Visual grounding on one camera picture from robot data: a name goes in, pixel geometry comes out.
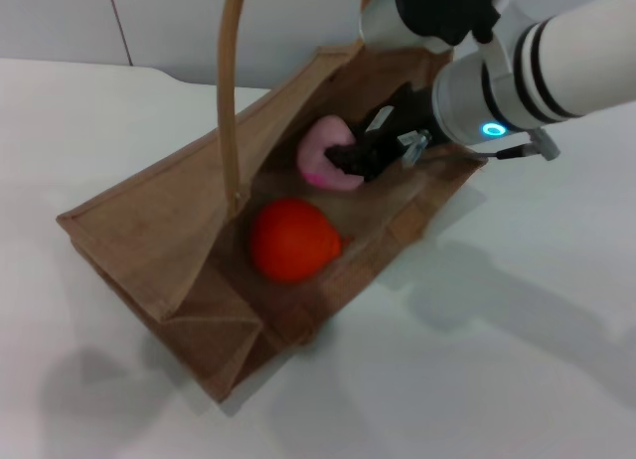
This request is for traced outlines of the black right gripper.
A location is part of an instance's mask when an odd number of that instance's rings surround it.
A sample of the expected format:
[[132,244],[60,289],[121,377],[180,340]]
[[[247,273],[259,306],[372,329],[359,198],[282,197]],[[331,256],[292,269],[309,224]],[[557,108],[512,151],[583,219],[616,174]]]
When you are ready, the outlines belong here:
[[[388,118],[377,129],[370,129],[377,114],[386,106],[393,108]],[[326,157],[336,160],[336,166],[344,173],[363,176],[370,182],[405,153],[406,147],[398,137],[418,130],[426,130],[431,135],[431,147],[448,142],[433,115],[432,88],[415,89],[407,82],[353,126],[357,142],[330,146]]]

